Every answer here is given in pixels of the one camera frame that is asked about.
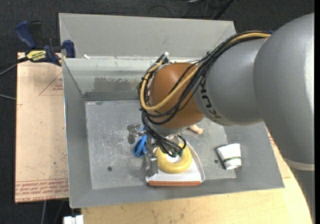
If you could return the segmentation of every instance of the white plastic cup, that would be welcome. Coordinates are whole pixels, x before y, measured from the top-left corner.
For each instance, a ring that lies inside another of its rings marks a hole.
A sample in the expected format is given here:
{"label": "white plastic cup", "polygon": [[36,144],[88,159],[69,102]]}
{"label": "white plastic cup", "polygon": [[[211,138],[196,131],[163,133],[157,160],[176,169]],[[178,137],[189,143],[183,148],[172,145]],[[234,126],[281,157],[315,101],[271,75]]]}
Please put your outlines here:
{"label": "white plastic cup", "polygon": [[241,166],[241,151],[239,143],[232,143],[216,150],[227,170]]}

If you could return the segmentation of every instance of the gray robot arm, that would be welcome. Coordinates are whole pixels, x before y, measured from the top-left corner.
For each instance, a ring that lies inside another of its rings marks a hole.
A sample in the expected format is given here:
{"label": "gray robot arm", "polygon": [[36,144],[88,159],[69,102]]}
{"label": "gray robot arm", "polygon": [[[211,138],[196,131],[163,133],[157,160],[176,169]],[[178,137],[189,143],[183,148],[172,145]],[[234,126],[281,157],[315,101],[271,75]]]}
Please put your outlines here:
{"label": "gray robot arm", "polygon": [[265,122],[315,221],[314,17],[297,18],[268,39],[227,50],[207,72],[195,100],[222,125]]}

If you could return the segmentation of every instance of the cardboard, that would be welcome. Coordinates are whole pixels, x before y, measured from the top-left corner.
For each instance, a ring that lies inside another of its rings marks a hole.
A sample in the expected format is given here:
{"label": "cardboard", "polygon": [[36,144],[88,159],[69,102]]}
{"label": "cardboard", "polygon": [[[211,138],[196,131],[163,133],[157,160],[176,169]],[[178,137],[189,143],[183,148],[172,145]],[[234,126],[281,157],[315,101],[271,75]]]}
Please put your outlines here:
{"label": "cardboard", "polygon": [[17,66],[16,203],[68,198],[62,68]]}

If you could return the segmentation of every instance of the black carpet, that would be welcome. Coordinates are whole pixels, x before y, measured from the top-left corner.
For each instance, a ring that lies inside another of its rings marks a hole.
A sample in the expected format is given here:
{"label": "black carpet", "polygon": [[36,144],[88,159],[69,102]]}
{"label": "black carpet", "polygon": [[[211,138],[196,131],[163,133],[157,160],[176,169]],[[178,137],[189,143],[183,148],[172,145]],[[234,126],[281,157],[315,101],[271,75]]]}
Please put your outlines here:
{"label": "black carpet", "polygon": [[[288,21],[314,12],[315,0],[236,0],[220,17],[235,22],[238,32],[276,30]],[[0,0],[0,66],[14,61],[26,45],[15,35],[14,27],[23,20],[41,21],[43,35],[59,44],[58,13],[95,13],[128,16],[184,17],[212,19],[222,1],[197,4],[185,0]],[[15,97],[17,71],[0,77],[0,94]],[[0,224],[40,224],[43,202],[14,203],[16,103],[0,97]],[[45,224],[59,216],[70,215],[68,203],[49,201]]]}

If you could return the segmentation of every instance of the blue object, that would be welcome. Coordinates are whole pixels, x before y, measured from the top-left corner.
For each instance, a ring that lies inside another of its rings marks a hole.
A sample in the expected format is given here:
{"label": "blue object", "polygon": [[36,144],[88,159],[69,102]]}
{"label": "blue object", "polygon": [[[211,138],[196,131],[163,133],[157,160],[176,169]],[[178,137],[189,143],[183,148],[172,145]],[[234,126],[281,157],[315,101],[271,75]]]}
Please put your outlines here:
{"label": "blue object", "polygon": [[37,43],[35,40],[32,38],[31,33],[28,30],[28,21],[23,21],[19,23],[15,28],[14,28],[17,36],[21,41],[26,43],[29,48],[36,48]]}
{"label": "blue object", "polygon": [[68,58],[75,58],[76,56],[76,50],[74,49],[74,43],[71,40],[65,40],[62,43],[63,47],[66,50],[66,55]]}
{"label": "blue object", "polygon": [[137,142],[135,143],[133,147],[133,153],[137,157],[143,157],[146,150],[146,141],[147,141],[147,135],[143,135]]}
{"label": "blue object", "polygon": [[[69,58],[76,57],[75,56],[76,50],[74,48],[75,46],[71,40],[65,40],[61,46],[55,47],[52,49],[48,45],[45,45],[43,47],[42,47],[42,45],[41,46],[38,45],[28,29],[28,21],[27,20],[19,23],[15,27],[14,30],[15,30],[18,38],[21,41],[23,41],[24,43],[26,43],[29,47],[29,50],[27,52],[25,52],[26,56],[32,50],[44,50],[45,51],[45,54],[46,54],[45,58],[41,58],[40,60],[36,60],[36,59],[32,60],[29,58],[32,62],[48,62],[48,63],[52,63],[52,64],[56,64],[56,65],[60,66],[60,63],[59,63],[60,57],[56,55],[56,51],[59,51],[62,49],[66,50],[67,57],[69,57]],[[40,26],[35,28],[36,35],[40,34],[39,30],[40,30]]]}

